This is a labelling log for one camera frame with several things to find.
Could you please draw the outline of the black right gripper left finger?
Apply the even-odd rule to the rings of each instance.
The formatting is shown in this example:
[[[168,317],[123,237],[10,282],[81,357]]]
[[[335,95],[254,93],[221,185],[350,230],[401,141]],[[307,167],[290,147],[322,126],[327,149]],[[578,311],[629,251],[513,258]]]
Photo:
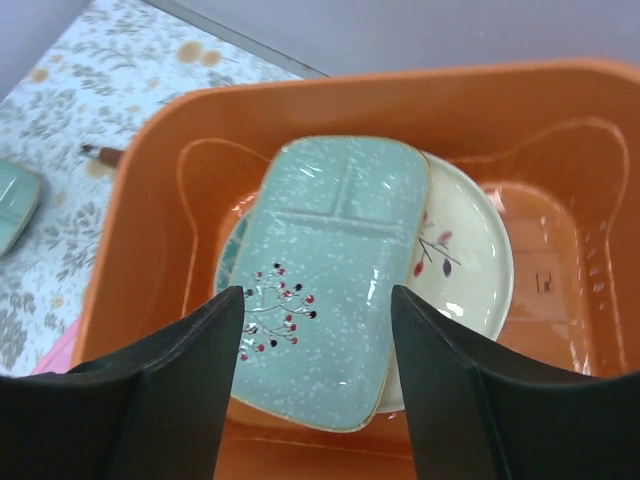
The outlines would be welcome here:
[[[243,322],[230,287],[66,373],[3,378],[2,477],[212,478]]]

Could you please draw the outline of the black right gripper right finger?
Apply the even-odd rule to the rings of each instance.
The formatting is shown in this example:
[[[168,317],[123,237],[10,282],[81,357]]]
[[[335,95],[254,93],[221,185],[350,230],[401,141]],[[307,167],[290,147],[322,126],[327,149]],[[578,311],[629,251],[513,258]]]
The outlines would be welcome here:
[[[391,320],[421,479],[635,479],[639,376],[601,379],[514,352],[404,286]]]

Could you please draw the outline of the pink bottom plate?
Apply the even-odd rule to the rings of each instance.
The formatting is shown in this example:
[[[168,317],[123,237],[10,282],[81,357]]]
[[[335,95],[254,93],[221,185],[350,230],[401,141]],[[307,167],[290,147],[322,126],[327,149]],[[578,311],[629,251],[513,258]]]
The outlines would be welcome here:
[[[459,324],[495,340],[514,289],[511,244],[496,208],[471,178],[427,155],[429,197],[407,286]]]

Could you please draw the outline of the green rectangular ceramic plate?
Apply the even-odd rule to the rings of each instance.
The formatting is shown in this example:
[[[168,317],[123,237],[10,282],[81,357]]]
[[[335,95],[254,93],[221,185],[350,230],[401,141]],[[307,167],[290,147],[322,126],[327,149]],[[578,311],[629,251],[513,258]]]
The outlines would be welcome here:
[[[386,138],[309,136],[275,154],[229,277],[245,294],[236,400],[330,432],[371,420],[429,181],[425,156]]]

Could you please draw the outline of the red teal floral plate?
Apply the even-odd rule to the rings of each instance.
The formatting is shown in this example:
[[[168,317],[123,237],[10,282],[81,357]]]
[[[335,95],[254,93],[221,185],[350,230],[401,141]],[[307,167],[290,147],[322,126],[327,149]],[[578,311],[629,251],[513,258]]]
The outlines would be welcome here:
[[[239,248],[242,244],[243,237],[249,222],[251,214],[247,212],[234,225],[230,235],[223,245],[222,252],[218,257],[214,282],[213,293],[226,289],[229,285],[229,278],[236,263]]]

